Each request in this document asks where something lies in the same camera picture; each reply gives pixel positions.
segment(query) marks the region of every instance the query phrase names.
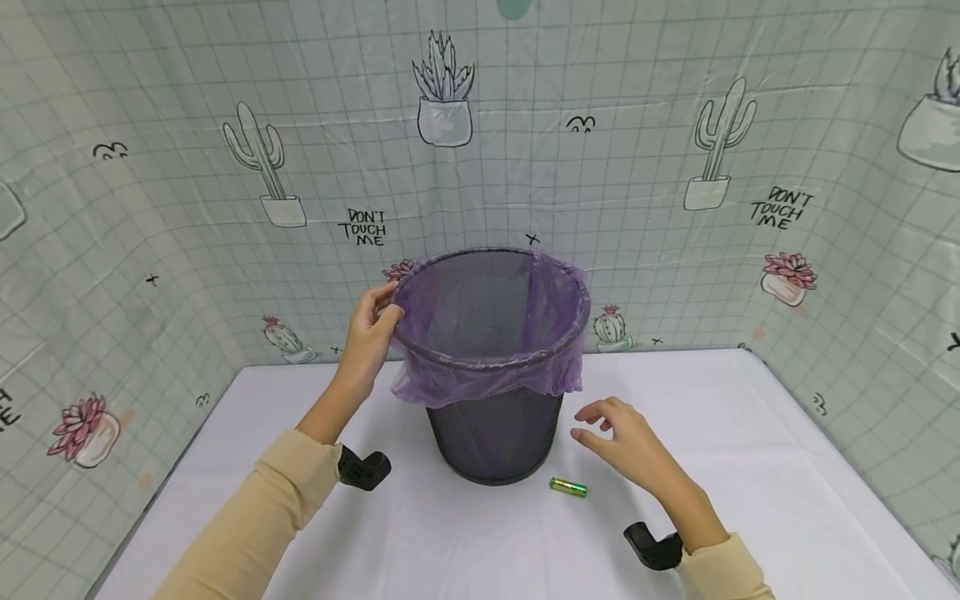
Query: white tablecloth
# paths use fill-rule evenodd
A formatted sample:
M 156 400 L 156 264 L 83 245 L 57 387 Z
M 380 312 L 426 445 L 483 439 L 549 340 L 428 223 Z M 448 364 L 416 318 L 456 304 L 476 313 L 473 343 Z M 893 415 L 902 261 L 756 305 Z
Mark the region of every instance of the white tablecloth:
M 343 436 L 361 457 L 385 452 L 393 472 L 374 492 L 339 486 L 288 549 L 267 598 L 679 600 L 676 574 L 643 567 L 622 536 L 637 520 L 671 533 L 660 506 L 569 437 L 574 413 L 604 396 L 647 416 L 779 600 L 960 597 L 746 351 L 585 357 L 585 391 L 564 399 L 546 463 L 503 488 L 453 473 L 423 409 L 390 394 L 398 368 L 384 368 Z M 334 369 L 240 372 L 97 597 L 148 597 Z M 551 491 L 551 476 L 587 485 L 588 498 Z

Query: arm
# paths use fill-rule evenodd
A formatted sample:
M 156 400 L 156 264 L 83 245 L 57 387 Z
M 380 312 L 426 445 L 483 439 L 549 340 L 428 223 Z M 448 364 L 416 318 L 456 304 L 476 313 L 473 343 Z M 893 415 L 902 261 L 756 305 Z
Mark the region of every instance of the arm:
M 677 567 L 687 598 L 703 600 L 774 600 L 763 571 L 737 534 L 730 534 L 704 492 L 663 446 L 647 420 L 619 398 L 598 400 L 580 409 L 576 420 L 601 431 L 606 440 L 582 428 L 570 435 L 624 477 L 652 494 L 684 541 Z
M 281 434 L 260 457 L 180 556 L 155 600 L 263 596 L 287 546 L 337 483 L 337 439 L 370 395 L 394 326 L 403 316 L 390 304 L 395 288 L 391 283 L 360 299 L 333 381 L 297 429 Z

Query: black mesh trash can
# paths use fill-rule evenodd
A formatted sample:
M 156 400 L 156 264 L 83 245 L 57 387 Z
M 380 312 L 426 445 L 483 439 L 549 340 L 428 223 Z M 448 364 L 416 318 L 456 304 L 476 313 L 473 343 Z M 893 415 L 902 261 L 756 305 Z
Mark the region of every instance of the black mesh trash can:
M 584 273 L 543 252 L 450 252 L 415 265 L 394 302 L 406 311 L 394 394 L 426 407 L 450 466 L 492 486 L 536 471 L 564 393 L 581 389 Z

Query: beige sleeve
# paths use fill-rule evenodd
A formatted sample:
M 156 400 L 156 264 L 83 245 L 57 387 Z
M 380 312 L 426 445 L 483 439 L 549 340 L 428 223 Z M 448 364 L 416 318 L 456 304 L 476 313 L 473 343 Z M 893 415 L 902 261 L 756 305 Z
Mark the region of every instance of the beige sleeve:
M 693 554 L 677 567 L 687 600 L 775 600 L 763 571 L 737 534 Z
M 259 600 L 293 540 L 337 483 L 339 444 L 290 429 L 206 524 L 155 600 Z

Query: grid pattern backdrop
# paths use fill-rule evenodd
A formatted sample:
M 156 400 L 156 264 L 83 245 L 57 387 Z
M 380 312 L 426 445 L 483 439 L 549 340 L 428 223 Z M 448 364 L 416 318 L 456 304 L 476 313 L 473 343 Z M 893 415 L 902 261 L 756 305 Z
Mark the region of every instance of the grid pattern backdrop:
M 463 98 L 418 86 L 431 31 Z M 0 598 L 84 597 L 239 369 L 335 361 L 363 290 L 487 245 L 588 272 L 588 351 L 755 352 L 948 564 L 957 31 L 954 0 L 0 3 Z

